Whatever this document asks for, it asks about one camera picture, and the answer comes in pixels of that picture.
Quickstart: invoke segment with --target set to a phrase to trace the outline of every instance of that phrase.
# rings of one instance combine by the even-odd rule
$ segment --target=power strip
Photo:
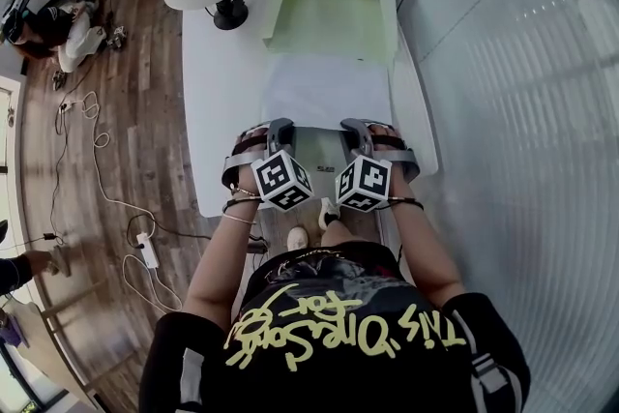
[[[73,107],[75,104],[76,104],[76,102],[64,102],[64,103],[62,103],[58,107],[58,113],[59,114],[64,114],[65,112],[69,112],[69,110],[71,110],[71,107]]]
[[[146,266],[149,269],[157,269],[159,267],[159,260],[157,259],[157,254],[153,249],[153,244],[148,234],[145,232],[139,233],[137,235],[137,243],[142,247],[142,258],[144,258]]]

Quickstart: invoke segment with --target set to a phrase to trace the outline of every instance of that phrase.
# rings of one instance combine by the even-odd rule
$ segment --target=black t-shirt
[[[388,249],[348,243],[267,262],[229,333],[188,313],[162,318],[140,411],[396,398],[414,411],[478,411],[480,401],[488,412],[520,411],[529,382],[518,343],[486,296],[457,296],[439,311],[401,277]]]

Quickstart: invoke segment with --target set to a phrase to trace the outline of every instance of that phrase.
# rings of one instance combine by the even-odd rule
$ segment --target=lime green tray
[[[338,55],[391,70],[398,49],[396,0],[268,0],[262,38],[276,53]]]

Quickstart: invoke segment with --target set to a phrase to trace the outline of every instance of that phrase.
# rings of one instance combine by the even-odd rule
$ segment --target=white cube with marker
[[[310,176],[284,150],[267,160],[255,161],[251,169],[262,201],[282,212],[313,198]]]
[[[359,156],[336,178],[339,206],[370,212],[389,197],[391,163]]]

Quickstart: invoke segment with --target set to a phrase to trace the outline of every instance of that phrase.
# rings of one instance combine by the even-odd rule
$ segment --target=white sheet of paper
[[[347,118],[392,124],[389,73],[374,62],[317,54],[271,57],[262,118],[340,130]]]

